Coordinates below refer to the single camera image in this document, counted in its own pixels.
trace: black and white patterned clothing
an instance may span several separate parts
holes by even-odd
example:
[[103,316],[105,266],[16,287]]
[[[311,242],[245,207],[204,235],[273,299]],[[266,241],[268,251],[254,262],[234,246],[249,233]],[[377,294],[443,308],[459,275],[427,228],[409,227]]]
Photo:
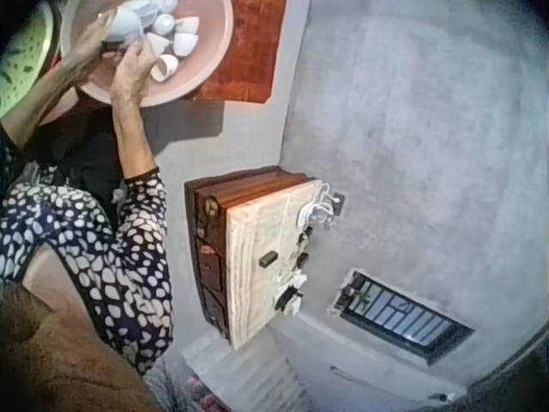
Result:
[[69,273],[101,339],[141,374],[172,342],[166,193],[157,169],[126,181],[116,232],[97,200],[66,185],[16,183],[23,163],[0,128],[0,280],[22,282],[42,245]]

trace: pink bowl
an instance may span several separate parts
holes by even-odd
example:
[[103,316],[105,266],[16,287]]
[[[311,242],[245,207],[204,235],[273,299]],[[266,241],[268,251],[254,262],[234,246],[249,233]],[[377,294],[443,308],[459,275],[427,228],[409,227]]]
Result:
[[[69,0],[61,29],[61,53],[65,56],[86,26],[108,9],[123,0]],[[225,56],[232,36],[231,0],[179,0],[174,12],[176,19],[197,15],[200,17],[199,40],[196,49],[183,60],[176,74],[168,81],[158,83],[149,79],[142,107],[157,106],[192,92],[211,76]],[[104,61],[88,78],[81,89],[107,104],[111,104],[110,89],[116,66]]]

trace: small window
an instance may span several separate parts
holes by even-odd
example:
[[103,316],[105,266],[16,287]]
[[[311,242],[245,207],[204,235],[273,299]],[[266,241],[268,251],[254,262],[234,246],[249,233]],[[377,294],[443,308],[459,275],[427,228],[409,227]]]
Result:
[[355,271],[335,303],[341,317],[431,364],[473,330]]

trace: white cup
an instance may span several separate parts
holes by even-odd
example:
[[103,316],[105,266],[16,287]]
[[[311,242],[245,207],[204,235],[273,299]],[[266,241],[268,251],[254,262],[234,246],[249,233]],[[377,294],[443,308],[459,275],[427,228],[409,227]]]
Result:
[[164,0],[162,2],[162,7],[160,8],[160,11],[162,13],[173,13],[173,10],[175,10],[177,6],[178,0]]
[[195,50],[196,43],[198,43],[198,36],[196,34],[175,33],[173,38],[173,52],[176,56],[186,58]]
[[154,22],[153,32],[159,36],[166,36],[175,27],[175,19],[172,15],[159,15]]
[[120,7],[131,10],[140,17],[149,13],[151,7],[150,0],[131,0],[129,2],[122,3]]
[[142,37],[143,25],[141,19],[134,11],[119,7],[114,16],[106,41],[118,43],[131,38]]
[[156,21],[161,5],[161,3],[154,3],[152,0],[131,0],[123,3],[120,7],[139,15],[143,27],[148,28]]
[[177,71],[179,60],[171,54],[163,54],[151,70],[151,77],[157,82],[165,82]]
[[184,17],[175,21],[175,31],[176,33],[198,34],[199,25],[200,18],[196,16]]
[[145,34],[145,37],[147,38],[148,42],[151,44],[154,55],[157,57],[163,54],[172,43],[170,40],[165,39],[164,37],[161,37],[158,34],[154,34],[154,33],[147,33]]

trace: green bowl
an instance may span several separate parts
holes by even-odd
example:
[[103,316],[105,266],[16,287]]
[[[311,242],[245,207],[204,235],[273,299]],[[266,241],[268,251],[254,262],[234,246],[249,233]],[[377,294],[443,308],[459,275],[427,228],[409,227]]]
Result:
[[0,62],[0,118],[39,78],[50,50],[53,26],[51,6],[42,2],[6,48]]

